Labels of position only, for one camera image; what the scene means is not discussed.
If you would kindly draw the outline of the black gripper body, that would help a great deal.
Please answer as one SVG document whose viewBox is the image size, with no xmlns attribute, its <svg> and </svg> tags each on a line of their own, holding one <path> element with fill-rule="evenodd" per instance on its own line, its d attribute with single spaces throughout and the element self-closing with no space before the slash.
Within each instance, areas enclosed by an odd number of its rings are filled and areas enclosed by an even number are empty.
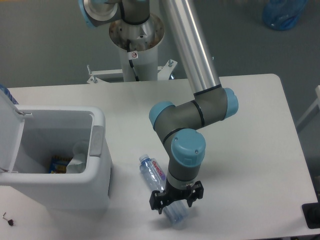
<svg viewBox="0 0 320 240">
<path fill-rule="evenodd" d="M 190 185 L 186 186 L 186 189 L 178 189 L 173 187 L 169 182 L 165 185 L 164 202 L 171 204 L 176 201 L 186 200 L 189 203 L 190 196 L 192 194 L 192 188 Z"/>
</svg>

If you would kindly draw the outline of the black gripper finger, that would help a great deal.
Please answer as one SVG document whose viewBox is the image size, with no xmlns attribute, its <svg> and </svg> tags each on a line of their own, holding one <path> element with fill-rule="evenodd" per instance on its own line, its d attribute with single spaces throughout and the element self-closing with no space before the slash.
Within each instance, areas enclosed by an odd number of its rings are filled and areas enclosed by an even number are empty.
<svg viewBox="0 0 320 240">
<path fill-rule="evenodd" d="M 204 187 L 200 180 L 196 181 L 192 186 L 188 185 L 186 188 L 186 201 L 187 201 L 188 207 L 192 207 L 193 203 L 196 200 L 200 200 L 203 198 L 203 195 L 204 195 Z"/>
<path fill-rule="evenodd" d="M 170 205 L 169 197 L 165 191 L 153 190 L 149 199 L 149 204 L 152 210 L 157 210 L 161 215 L 163 209 Z"/>
</svg>

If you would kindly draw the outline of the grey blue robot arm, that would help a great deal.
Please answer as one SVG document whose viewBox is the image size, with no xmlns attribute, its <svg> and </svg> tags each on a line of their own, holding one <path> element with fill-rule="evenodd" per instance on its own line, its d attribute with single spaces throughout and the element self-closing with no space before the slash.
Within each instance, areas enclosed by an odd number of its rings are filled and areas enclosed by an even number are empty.
<svg viewBox="0 0 320 240">
<path fill-rule="evenodd" d="M 165 28 L 148 0 L 80 0 L 78 5 L 89 27 L 109 24 L 124 81 L 158 78 L 158 46 Z M 151 209 L 159 212 L 173 202 L 186 200 L 191 206 L 203 197 L 204 187 L 196 178 L 206 142 L 199 129 L 233 116 L 239 108 L 235 93 L 221 85 L 193 1 L 164 0 L 162 5 L 194 99 L 178 106 L 163 101 L 149 112 L 169 156 L 165 189 L 153 191 L 149 200 Z"/>
</svg>

